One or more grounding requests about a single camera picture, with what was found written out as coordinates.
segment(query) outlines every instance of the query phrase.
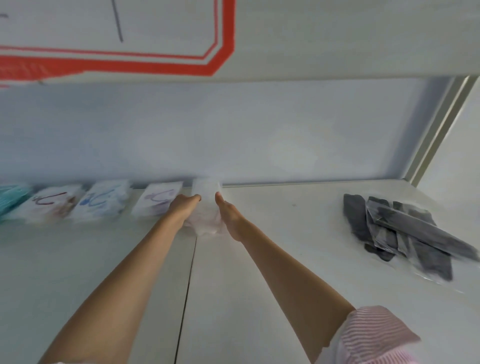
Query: pink striped sleeve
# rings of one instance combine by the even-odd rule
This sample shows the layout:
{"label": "pink striped sleeve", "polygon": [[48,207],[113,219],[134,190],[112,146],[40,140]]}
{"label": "pink striped sleeve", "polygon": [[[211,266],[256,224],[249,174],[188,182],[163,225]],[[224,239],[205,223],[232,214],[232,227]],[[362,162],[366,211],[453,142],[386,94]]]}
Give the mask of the pink striped sleeve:
{"label": "pink striped sleeve", "polygon": [[337,358],[345,364],[416,363],[401,347],[417,341],[420,338],[385,307],[361,307],[345,322]]}

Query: hand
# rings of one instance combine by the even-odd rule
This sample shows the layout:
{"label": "hand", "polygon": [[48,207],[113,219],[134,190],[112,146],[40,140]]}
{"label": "hand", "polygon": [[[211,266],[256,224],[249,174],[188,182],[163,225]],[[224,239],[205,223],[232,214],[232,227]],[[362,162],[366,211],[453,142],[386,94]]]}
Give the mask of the hand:
{"label": "hand", "polygon": [[220,192],[215,194],[215,202],[228,232],[236,241],[241,241],[242,224],[246,222],[243,215],[231,203],[225,201]]}
{"label": "hand", "polygon": [[195,207],[201,201],[201,199],[202,197],[199,194],[196,194],[192,197],[187,197],[184,194],[180,194],[171,202],[167,214],[177,217],[183,224],[193,210],[195,210]]}

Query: finger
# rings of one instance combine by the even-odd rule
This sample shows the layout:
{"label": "finger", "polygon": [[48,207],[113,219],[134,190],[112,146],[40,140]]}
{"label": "finger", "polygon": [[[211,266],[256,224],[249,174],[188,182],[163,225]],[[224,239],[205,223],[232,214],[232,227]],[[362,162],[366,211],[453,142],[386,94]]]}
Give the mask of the finger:
{"label": "finger", "polygon": [[223,196],[220,192],[217,192],[215,194],[215,202],[218,205],[218,207],[220,207],[221,205],[223,205],[225,203],[225,200],[223,199]]}

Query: red border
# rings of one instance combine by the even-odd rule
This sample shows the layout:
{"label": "red border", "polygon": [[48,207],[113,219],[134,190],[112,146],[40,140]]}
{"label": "red border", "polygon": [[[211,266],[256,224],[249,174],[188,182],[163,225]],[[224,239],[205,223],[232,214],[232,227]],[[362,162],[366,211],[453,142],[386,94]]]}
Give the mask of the red border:
{"label": "red border", "polygon": [[[39,81],[86,71],[212,76],[235,48],[235,0],[222,1],[223,44],[207,64],[0,56],[0,80]],[[206,56],[213,48],[214,46],[210,47]]]}
{"label": "red border", "polygon": [[179,54],[161,54],[161,53],[139,53],[139,52],[114,52],[103,50],[83,50],[83,49],[58,49],[58,48],[40,48],[40,47],[14,47],[14,46],[2,46],[3,50],[26,50],[33,52],[57,52],[57,53],[73,53],[73,54],[99,54],[108,56],[132,56],[132,57],[157,57],[157,58],[175,58],[181,60],[201,60],[203,61],[208,57],[210,52],[218,44],[218,0],[214,0],[213,4],[213,18],[215,27],[215,38],[213,44],[202,56],[187,56]]}

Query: forearm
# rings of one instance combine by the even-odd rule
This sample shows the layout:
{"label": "forearm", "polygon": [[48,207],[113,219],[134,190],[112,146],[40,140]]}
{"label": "forearm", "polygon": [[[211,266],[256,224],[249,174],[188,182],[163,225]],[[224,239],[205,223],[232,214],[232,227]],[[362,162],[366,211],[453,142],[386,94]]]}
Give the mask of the forearm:
{"label": "forearm", "polygon": [[181,225],[172,214],[159,220],[75,312],[40,363],[126,363],[152,287]]}
{"label": "forearm", "polygon": [[240,224],[240,241],[313,363],[354,307],[255,225],[247,220]]}

